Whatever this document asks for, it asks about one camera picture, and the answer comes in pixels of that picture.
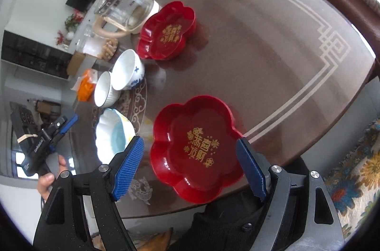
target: metal screw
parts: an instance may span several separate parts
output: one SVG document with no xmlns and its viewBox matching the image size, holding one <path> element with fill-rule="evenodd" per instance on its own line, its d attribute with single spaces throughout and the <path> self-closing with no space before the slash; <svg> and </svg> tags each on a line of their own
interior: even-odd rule
<svg viewBox="0 0 380 251">
<path fill-rule="evenodd" d="M 275 173 L 280 173 L 282 171 L 282 168 L 281 168 L 281 166 L 273 165 L 272 171 L 274 171 Z"/>
<path fill-rule="evenodd" d="M 313 178 L 319 178 L 319 173 L 317 171 L 311 171 L 310 176 Z"/>
<path fill-rule="evenodd" d="M 241 227 L 241 230 L 244 231 L 244 232 L 248 232 L 252 229 L 252 224 L 250 223 L 246 223 L 244 224 L 242 227 Z"/>
<path fill-rule="evenodd" d="M 99 166 L 99 171 L 104 172 L 104 171 L 108 171 L 108 169 L 109 169 L 109 166 L 107 164 L 102 164 Z"/>
<path fill-rule="evenodd" d="M 69 174 L 70 174 L 70 172 L 69 171 L 63 171 L 62 173 L 61 173 L 61 177 L 62 178 L 67 178 L 67 177 L 69 177 Z"/>
</svg>

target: floral fabric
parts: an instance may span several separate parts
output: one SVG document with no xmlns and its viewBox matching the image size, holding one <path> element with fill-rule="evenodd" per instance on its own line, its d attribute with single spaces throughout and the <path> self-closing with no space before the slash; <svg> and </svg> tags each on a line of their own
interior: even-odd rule
<svg viewBox="0 0 380 251">
<path fill-rule="evenodd" d="M 380 119 L 356 148 L 324 179 L 337 210 L 345 240 L 360 227 L 380 198 Z"/>
</svg>

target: red bowl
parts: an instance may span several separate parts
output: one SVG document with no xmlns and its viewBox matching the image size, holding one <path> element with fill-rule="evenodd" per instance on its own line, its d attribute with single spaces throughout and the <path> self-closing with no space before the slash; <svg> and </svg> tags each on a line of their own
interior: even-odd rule
<svg viewBox="0 0 380 251">
<path fill-rule="evenodd" d="M 195 27 L 194 10 L 181 1 L 170 2 L 145 22 L 136 52 L 142 59 L 173 59 L 184 49 Z"/>
<path fill-rule="evenodd" d="M 200 95 L 166 106 L 155 119 L 153 137 L 154 173 L 189 202 L 210 202 L 243 176 L 235 152 L 242 134 L 218 98 Z"/>
</svg>

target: glass teapot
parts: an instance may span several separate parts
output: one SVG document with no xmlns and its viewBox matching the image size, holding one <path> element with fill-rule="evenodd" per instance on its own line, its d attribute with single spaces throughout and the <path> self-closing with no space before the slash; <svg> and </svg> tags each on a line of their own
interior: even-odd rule
<svg viewBox="0 0 380 251">
<path fill-rule="evenodd" d="M 121 38 L 130 33 L 139 33 L 145 21 L 157 13 L 159 8 L 154 0 L 97 0 L 92 30 L 104 38 Z M 104 30 L 104 20 L 121 31 Z"/>
</svg>

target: brown table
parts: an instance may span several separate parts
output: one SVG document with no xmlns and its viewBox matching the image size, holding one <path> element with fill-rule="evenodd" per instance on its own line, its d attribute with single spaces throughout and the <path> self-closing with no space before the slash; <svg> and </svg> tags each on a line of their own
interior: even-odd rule
<svg viewBox="0 0 380 251">
<path fill-rule="evenodd" d="M 174 0 L 156 0 L 160 5 Z M 231 108 L 237 129 L 273 164 L 284 165 L 318 141 L 342 116 L 374 65 L 365 42 L 325 0 L 181 0 L 197 16 L 185 50 L 168 62 L 146 60 L 146 77 L 113 106 L 144 137 L 146 152 L 129 194 L 117 203 L 122 218 L 193 207 L 157 181 L 149 164 L 152 124 L 171 103 L 209 94 Z M 120 39 L 110 69 L 137 37 Z M 78 103 L 70 138 L 77 173 L 100 165 L 94 127 L 100 112 Z M 247 185 L 245 178 L 222 195 Z"/>
</svg>

